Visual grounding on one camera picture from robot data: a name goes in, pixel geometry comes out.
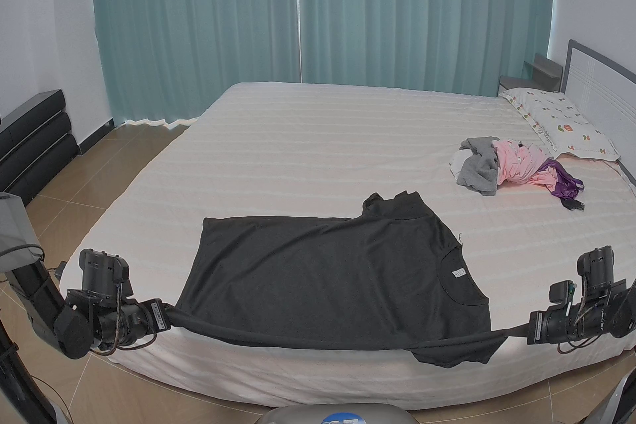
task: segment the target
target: blue logo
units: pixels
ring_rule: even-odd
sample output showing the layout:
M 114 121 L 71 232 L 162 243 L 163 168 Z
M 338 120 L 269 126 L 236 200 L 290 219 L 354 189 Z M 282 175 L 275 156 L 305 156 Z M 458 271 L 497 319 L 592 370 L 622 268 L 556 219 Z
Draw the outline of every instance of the blue logo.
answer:
M 340 412 L 322 419 L 322 424 L 366 424 L 365 420 L 355 413 Z

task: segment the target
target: pillow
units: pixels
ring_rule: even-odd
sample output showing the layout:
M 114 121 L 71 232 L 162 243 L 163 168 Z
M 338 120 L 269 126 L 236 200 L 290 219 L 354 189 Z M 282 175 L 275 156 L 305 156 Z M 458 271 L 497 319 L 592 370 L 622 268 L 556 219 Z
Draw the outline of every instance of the pillow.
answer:
M 616 161 L 620 157 L 609 138 L 581 115 L 565 94 L 513 88 L 503 91 L 501 96 L 528 121 L 553 158 L 572 154 L 578 158 Z

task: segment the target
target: purple cloth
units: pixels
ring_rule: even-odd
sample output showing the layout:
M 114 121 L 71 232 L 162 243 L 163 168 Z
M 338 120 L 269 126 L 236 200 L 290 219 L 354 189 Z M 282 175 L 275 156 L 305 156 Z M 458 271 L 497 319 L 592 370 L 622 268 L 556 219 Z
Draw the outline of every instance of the purple cloth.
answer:
M 575 179 L 565 171 L 561 163 L 554 159 L 546 159 L 546 162 L 543 163 L 537 171 L 542 172 L 543 170 L 547 170 L 548 166 L 552 166 L 556 170 L 556 187 L 552 191 L 553 196 L 574 199 L 578 196 L 579 191 L 585 189 L 583 181 Z

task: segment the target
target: baseboard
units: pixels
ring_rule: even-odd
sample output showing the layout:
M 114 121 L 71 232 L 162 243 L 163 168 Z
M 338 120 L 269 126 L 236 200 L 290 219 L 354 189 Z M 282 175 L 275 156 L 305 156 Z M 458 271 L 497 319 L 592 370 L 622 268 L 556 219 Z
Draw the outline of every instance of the baseboard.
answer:
M 110 131 L 115 129 L 115 122 L 113 119 L 107 121 L 106 124 L 101 126 L 97 131 L 92 133 L 88 138 L 86 138 L 83 142 L 78 145 L 79 153 L 83 156 L 88 152 L 88 150 L 95 145 L 95 143 L 99 142 L 104 136 L 106 136 Z

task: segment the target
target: bed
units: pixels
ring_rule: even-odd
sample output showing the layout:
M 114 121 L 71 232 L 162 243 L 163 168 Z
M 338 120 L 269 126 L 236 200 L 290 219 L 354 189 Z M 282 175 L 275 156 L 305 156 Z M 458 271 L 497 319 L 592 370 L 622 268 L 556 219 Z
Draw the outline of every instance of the bed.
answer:
M 600 62 L 573 45 L 568 54 L 565 93 L 577 104 L 582 104 L 578 97 L 590 97 L 585 87 L 611 97 L 609 112 L 620 110 L 632 121 L 632 137 L 612 125 L 604 128 L 623 153 L 633 149 L 636 114 L 614 96 L 636 91 L 636 77 L 626 78 L 607 66 L 612 62 Z M 603 66 L 614 74 L 599 73 Z M 602 86 L 595 86 L 599 80 Z M 595 102 L 600 101 L 583 105 L 586 115 L 599 112 Z M 596 246 L 613 246 L 615 279 L 631 282 L 636 277 L 636 195 L 626 172 L 615 163 L 561 157 L 586 184 L 583 213 L 566 210 L 532 185 L 504 184 L 495 197 L 484 197 L 455 183 L 449 159 L 465 138 L 489 135 L 541 143 L 503 98 L 237 84 L 154 158 L 103 214 L 68 263 L 60 289 L 81 287 L 78 253 L 90 247 L 128 261 L 139 301 L 159 297 L 175 303 L 204 217 L 356 217 L 373 192 L 392 197 L 403 190 L 417 190 L 464 245 L 465 261 L 490 298 L 493 330 L 519 325 L 531 311 L 545 309 L 550 284 L 578 280 L 577 258 Z M 626 160 L 628 169 L 633 158 Z M 253 348 L 173 328 L 149 348 L 118 352 L 111 359 L 155 380 L 228 400 L 271 406 L 388 402 L 419 409 L 499 396 L 634 345 L 636 334 L 620 340 L 602 336 L 589 348 L 559 355 L 555 346 L 527 346 L 524 339 L 509 338 L 486 365 L 465 362 L 444 369 L 421 364 L 403 350 Z

